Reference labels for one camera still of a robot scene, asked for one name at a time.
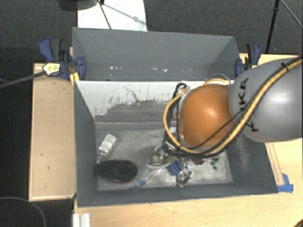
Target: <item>gray bin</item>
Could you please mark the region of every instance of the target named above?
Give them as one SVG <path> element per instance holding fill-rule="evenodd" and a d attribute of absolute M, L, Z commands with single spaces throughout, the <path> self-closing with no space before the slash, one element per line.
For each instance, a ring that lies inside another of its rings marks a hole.
<path fill-rule="evenodd" d="M 243 135 L 223 153 L 218 170 L 202 165 L 184 188 L 161 181 L 169 179 L 164 169 L 139 191 L 93 174 L 98 144 L 113 132 L 120 141 L 110 158 L 134 161 L 140 175 L 163 137 L 161 118 L 175 85 L 185 80 L 194 88 L 215 73 L 234 79 L 233 37 L 74 28 L 73 53 L 88 66 L 85 81 L 74 87 L 79 207 L 277 192 L 265 145 Z"/>

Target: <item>orange object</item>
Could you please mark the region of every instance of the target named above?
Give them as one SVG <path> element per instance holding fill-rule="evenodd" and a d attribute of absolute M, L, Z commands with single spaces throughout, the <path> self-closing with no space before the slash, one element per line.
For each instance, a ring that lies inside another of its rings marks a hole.
<path fill-rule="evenodd" d="M 203 143 L 232 118 L 229 94 L 230 89 L 220 84 L 201 86 L 188 94 L 179 117 L 179 135 L 187 145 L 194 147 Z M 217 144 L 233 125 L 233 121 L 227 124 L 201 148 Z"/>

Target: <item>small vial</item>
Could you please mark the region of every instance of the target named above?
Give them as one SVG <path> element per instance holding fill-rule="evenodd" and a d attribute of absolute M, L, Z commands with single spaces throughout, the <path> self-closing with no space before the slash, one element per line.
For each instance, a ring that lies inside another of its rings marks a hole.
<path fill-rule="evenodd" d="M 116 135 L 110 133 L 106 134 L 105 138 L 98 147 L 98 158 L 107 156 L 117 141 L 118 137 Z"/>

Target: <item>yellow cable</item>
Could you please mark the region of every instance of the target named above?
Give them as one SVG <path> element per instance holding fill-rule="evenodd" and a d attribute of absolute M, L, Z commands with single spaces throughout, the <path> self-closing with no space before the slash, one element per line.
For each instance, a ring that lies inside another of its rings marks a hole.
<path fill-rule="evenodd" d="M 298 66 L 299 64 L 302 63 L 302 59 L 299 59 L 295 62 L 293 62 L 292 64 L 288 65 L 286 68 L 282 69 L 280 72 L 278 72 L 276 75 L 274 75 L 270 80 L 267 81 L 267 83 L 263 86 L 263 88 L 258 92 L 257 96 L 255 97 L 255 99 L 252 101 L 250 107 L 247 109 L 246 113 L 244 114 L 243 118 L 241 119 L 241 121 L 239 122 L 239 124 L 236 126 L 236 128 L 231 132 L 231 134 L 218 146 L 216 147 L 216 149 L 208 152 L 205 154 L 205 156 L 211 155 L 211 154 L 215 154 L 216 152 L 219 152 L 221 149 L 223 149 L 228 143 L 230 143 L 234 137 L 240 132 L 240 130 L 242 129 L 242 127 L 245 125 L 245 123 L 248 121 L 248 119 L 250 118 L 250 116 L 252 115 L 253 111 L 255 110 L 255 108 L 257 107 L 258 103 L 260 102 L 260 100 L 262 99 L 263 95 L 266 93 L 266 91 L 269 89 L 269 87 L 271 87 L 277 80 L 279 80 L 284 74 L 286 74 L 289 70 L 295 68 L 296 66 Z M 189 90 L 189 87 L 183 89 L 175 98 L 173 98 L 166 106 L 165 110 L 164 110 L 164 114 L 163 114 L 163 124 L 164 124 L 164 128 L 165 131 L 167 133 L 167 135 L 170 137 L 170 139 L 174 142 L 174 144 L 180 148 L 181 150 L 187 152 L 187 153 L 191 153 L 191 154 L 200 154 L 201 152 L 199 151 L 195 151 L 195 150 L 190 150 L 188 148 L 186 148 L 185 146 L 183 146 L 173 135 L 172 133 L 169 131 L 168 125 L 167 125 L 167 114 L 168 111 L 170 109 L 170 107 L 179 99 L 181 98 L 187 91 Z"/>

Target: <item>white sticker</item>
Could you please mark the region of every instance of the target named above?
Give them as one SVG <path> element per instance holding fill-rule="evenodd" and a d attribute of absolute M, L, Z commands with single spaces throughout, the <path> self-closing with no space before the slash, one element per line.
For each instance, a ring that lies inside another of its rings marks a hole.
<path fill-rule="evenodd" d="M 47 63 L 42 67 L 48 76 L 54 76 L 60 73 L 60 64 L 58 63 Z"/>

